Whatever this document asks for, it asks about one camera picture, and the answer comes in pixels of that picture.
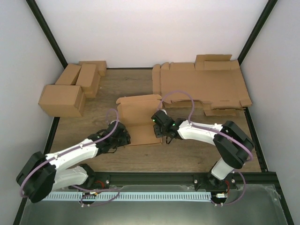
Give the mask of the brown cardboard box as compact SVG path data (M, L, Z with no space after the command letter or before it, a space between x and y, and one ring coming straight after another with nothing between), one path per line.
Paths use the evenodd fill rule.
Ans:
M119 119L130 134L130 146L162 144L162 139L155 136L151 119L157 108L162 108L160 100L161 96L157 94L117 99Z

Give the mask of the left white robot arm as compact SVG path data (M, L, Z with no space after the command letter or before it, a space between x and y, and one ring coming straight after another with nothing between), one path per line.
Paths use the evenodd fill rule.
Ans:
M107 129L99 130L67 149L45 155L36 152L16 177L20 195L37 203L60 188L81 185L91 189L96 183L94 171L81 162L101 154L114 153L118 147L130 143L125 125L115 120Z

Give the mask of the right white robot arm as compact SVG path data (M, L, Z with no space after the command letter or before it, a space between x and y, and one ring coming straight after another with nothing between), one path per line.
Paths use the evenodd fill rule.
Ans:
M218 189L225 183L227 175L241 169L253 159L253 141L232 121L221 124L193 123L185 119L173 120L165 110L158 110L151 119L157 138L196 140L214 145L221 158L213 165L205 182Z

